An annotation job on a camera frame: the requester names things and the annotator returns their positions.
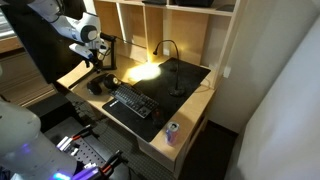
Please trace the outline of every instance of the mouse pad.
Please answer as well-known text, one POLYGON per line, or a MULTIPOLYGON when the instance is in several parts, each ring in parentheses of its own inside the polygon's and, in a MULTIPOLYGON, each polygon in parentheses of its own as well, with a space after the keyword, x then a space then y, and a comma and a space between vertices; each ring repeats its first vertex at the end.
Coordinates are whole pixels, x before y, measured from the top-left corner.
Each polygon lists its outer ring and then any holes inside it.
POLYGON ((146 118, 141 118, 122 103, 116 102, 116 99, 102 107, 147 142, 152 141, 210 72, 209 69, 175 58, 170 58, 160 64, 159 68, 161 74, 157 78, 141 80, 133 85, 136 89, 159 103, 158 108, 146 118), (178 85, 185 88, 185 93, 181 97, 173 97, 168 93, 168 88, 174 87, 176 83, 176 72, 172 69, 177 67, 177 62, 179 62, 178 85))

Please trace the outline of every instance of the wall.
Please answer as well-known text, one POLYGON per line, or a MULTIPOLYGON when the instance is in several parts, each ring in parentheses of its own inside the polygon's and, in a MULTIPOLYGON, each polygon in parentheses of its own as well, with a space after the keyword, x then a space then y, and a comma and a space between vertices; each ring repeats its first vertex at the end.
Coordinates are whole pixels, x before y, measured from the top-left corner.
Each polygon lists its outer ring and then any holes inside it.
POLYGON ((320 177, 320 18, 250 119, 226 179, 320 177))
POLYGON ((96 14, 96 9, 94 7, 93 0, 83 0, 83 2, 86 6, 87 12, 96 14))
MULTIPOLYGON (((240 131, 314 22, 319 4, 318 0, 248 1, 229 58, 232 71, 211 103, 210 120, 240 131)), ((215 23, 220 22, 211 18, 209 28, 215 23)), ((203 62, 213 61, 204 57, 203 62)))

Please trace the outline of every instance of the black keyboard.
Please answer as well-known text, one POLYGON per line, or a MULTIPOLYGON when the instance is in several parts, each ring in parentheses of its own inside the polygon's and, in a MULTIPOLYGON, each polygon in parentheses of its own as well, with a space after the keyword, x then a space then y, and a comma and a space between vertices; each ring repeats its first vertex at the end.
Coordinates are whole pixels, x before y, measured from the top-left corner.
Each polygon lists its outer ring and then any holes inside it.
POLYGON ((129 84, 121 84, 116 90, 111 91, 111 95, 142 118, 147 117, 158 106, 155 100, 129 84))

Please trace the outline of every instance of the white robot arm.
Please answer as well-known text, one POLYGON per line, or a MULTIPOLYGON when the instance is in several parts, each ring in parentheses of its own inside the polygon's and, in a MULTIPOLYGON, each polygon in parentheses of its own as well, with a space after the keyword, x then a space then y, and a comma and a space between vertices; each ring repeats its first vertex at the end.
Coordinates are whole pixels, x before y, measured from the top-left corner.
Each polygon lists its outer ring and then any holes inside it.
POLYGON ((58 0, 0 0, 0 5, 6 4, 26 4, 50 23, 60 35, 84 43, 84 46, 74 43, 69 48, 86 60, 94 58, 90 50, 106 50, 108 48, 100 38, 100 19, 94 14, 84 12, 80 20, 67 17, 63 15, 63 4, 58 0))
POLYGON ((0 99, 0 124, 0 165, 16 173, 14 180, 74 175, 76 159, 59 151, 40 132, 35 114, 0 99))

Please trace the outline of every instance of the soda can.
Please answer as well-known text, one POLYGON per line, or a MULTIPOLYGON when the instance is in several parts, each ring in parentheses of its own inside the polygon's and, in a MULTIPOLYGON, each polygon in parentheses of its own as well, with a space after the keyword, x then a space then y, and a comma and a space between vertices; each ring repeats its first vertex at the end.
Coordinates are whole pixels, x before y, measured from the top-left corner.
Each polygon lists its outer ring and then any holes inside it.
POLYGON ((173 145, 177 139, 179 124, 176 122, 169 122, 166 130, 166 143, 173 145))

